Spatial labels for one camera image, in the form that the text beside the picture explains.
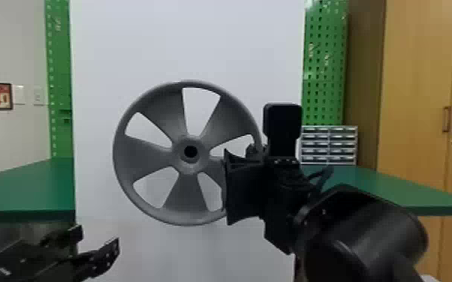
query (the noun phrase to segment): green tabletop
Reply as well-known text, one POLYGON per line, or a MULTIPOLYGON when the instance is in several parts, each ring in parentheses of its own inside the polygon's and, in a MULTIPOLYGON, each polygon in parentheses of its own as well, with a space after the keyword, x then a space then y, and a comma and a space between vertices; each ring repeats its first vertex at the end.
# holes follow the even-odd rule
MULTIPOLYGON (((306 173, 319 166, 305 166, 306 173)), ((327 188, 346 183, 416 215, 452 215, 452 194, 356 166, 336 166, 327 188)), ((73 220, 74 162, 45 160, 0 172, 0 222, 73 220)))
POLYGON ((55 158, 0 172, 0 222, 74 217, 73 159, 55 158))
MULTIPOLYGON (((305 166, 310 174, 321 166, 305 166)), ((452 215, 452 194, 357 166, 335 166, 324 188, 345 183, 390 200, 420 216, 452 215)))

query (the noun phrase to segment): white backdrop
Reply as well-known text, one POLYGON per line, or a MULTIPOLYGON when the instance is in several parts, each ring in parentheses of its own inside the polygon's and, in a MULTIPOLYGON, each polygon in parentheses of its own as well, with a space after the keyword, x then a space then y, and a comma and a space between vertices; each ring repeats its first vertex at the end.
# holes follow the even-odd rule
MULTIPOLYGON (((112 144, 130 103, 168 81, 198 79, 221 86, 260 126, 265 103, 299 103, 303 23, 304 0, 71 1, 77 216, 86 233, 81 248, 121 238, 121 257, 97 281, 292 279, 293 257, 264 241, 258 219, 177 227, 139 211, 116 180, 112 144)), ((185 100, 186 106, 212 109, 207 101, 197 95, 185 100)), ((208 118, 202 112, 187 114, 191 129, 208 118)), ((161 139, 150 127, 134 131, 161 139)), ((246 145, 234 144, 235 150, 246 145)), ((154 191, 165 182, 160 175, 138 185, 154 191)))

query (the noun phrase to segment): white wall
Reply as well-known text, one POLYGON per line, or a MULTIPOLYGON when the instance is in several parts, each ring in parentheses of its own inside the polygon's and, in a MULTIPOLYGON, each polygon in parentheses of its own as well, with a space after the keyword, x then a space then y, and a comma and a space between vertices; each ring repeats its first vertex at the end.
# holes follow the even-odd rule
POLYGON ((0 112, 0 171, 50 157, 47 106, 33 104, 34 87, 47 93, 44 0, 0 0, 0 83, 22 85, 26 104, 0 112))
MULTIPOLYGON (((299 103, 303 22, 304 0, 71 1, 76 203, 86 234, 81 250, 121 238, 121 257, 98 281, 292 279, 292 256, 263 239, 258 219, 179 227, 139 211, 116 180, 112 144, 130 103, 168 81, 215 83, 236 95, 258 125, 265 103, 299 103)), ((208 118, 196 113, 194 122, 208 118)), ((145 182, 141 189, 162 186, 145 182)))

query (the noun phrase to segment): light switch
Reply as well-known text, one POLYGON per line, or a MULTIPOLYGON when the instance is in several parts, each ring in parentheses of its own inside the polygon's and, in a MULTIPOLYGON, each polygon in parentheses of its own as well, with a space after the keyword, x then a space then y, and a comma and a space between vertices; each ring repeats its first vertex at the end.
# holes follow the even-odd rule
POLYGON ((44 96, 44 89, 40 86, 34 86, 33 88, 33 104, 36 106, 43 106, 46 104, 46 98, 44 96))
POLYGON ((16 105, 26 104, 25 86, 12 85, 12 99, 16 105))

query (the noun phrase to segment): wheel rim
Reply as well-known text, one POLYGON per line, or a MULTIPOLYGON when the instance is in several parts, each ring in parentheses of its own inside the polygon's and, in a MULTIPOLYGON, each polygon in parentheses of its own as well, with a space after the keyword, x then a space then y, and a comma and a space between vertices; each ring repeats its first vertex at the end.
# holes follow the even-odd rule
POLYGON ((116 176, 126 196, 142 212, 168 224, 189 226, 216 221, 226 215, 223 208, 206 207, 198 173, 206 173, 221 188, 224 206, 225 177, 222 157, 210 150, 229 140, 251 135, 258 152, 262 152, 261 135, 247 108, 233 95, 218 86, 194 80, 172 82, 142 94, 126 110, 119 122, 113 144, 116 176), (219 101, 200 136, 188 133, 182 91, 205 89, 219 95, 219 101), (171 148, 126 135, 132 117, 140 113, 171 140, 171 148), (166 167, 179 176, 161 208, 145 201, 134 183, 166 167))

